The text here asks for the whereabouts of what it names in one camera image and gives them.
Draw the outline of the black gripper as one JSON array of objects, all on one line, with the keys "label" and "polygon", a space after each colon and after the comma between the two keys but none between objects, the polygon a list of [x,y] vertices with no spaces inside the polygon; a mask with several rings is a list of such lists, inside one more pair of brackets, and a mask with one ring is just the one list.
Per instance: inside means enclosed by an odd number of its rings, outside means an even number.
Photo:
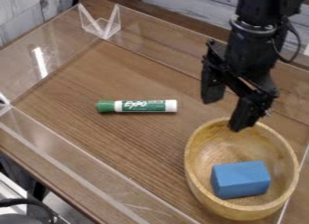
[{"label": "black gripper", "polygon": [[281,59],[289,22],[253,25],[231,19],[231,32],[226,44],[208,40],[203,56],[200,96],[204,104],[224,96],[226,88],[239,100],[229,120],[229,128],[239,132],[254,126],[278,97],[270,71]]}]

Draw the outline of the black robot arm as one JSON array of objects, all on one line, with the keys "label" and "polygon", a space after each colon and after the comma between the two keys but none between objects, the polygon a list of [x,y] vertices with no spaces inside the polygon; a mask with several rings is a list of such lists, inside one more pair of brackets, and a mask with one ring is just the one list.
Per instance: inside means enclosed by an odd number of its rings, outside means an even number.
[{"label": "black robot arm", "polygon": [[230,89],[239,97],[229,120],[238,132],[254,126],[271,108],[278,89],[270,77],[275,63],[293,62],[279,52],[289,33],[297,33],[290,17],[301,12],[303,0],[238,0],[230,18],[229,42],[206,43],[200,97],[218,102]]}]

